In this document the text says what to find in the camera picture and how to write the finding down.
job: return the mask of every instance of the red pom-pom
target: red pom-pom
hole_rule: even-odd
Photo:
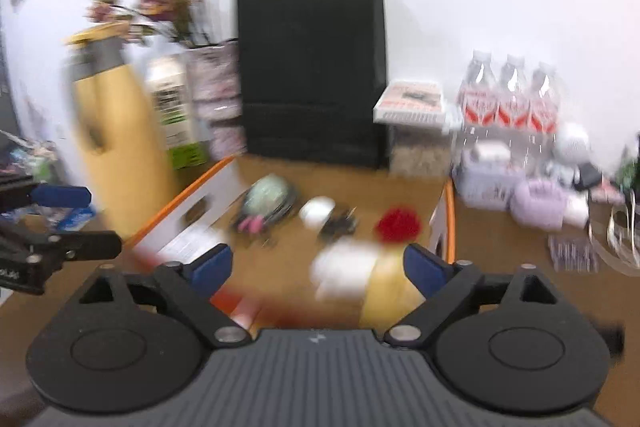
[[[411,208],[392,208],[376,225],[376,231],[386,243],[412,241],[421,229],[420,218]]]

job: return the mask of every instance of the yellow thermos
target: yellow thermos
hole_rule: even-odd
[[[95,26],[68,42],[76,50],[72,98],[79,149],[107,225],[123,238],[177,194],[152,102],[122,56],[125,24]]]

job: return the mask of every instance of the metal screw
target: metal screw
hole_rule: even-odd
[[[401,326],[394,326],[389,330],[391,338],[399,342],[411,342],[420,338],[422,332],[415,326],[404,324]]]
[[[217,341],[225,344],[235,344],[244,341],[246,331],[238,326],[224,326],[219,328],[214,334]]]

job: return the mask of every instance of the orange edge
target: orange edge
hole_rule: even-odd
[[[444,185],[444,195],[447,207],[447,263],[453,264],[456,261],[456,208],[451,178]]]
[[[213,165],[207,172],[205,172],[200,178],[194,181],[191,185],[189,185],[185,190],[183,190],[180,194],[178,194],[167,206],[165,206],[160,212],[158,212],[154,217],[152,217],[149,222],[138,230],[133,236],[126,240],[124,247],[125,248],[135,248],[135,246],[142,241],[146,234],[151,232],[160,221],[162,221],[166,216],[171,214],[179,204],[181,204],[185,199],[191,196],[198,188],[202,187],[214,174],[220,172],[223,168],[229,165],[234,158],[232,156],[224,158],[220,160],[218,163]]]

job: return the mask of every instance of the bottle label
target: bottle label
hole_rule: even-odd
[[[558,106],[549,100],[532,100],[529,116],[529,129],[545,134],[556,131],[558,124]]]
[[[505,94],[495,116],[495,123],[501,127],[524,129],[529,121],[529,99],[521,94]]]
[[[490,91],[468,90],[464,94],[465,122],[487,126],[494,123],[498,99]]]

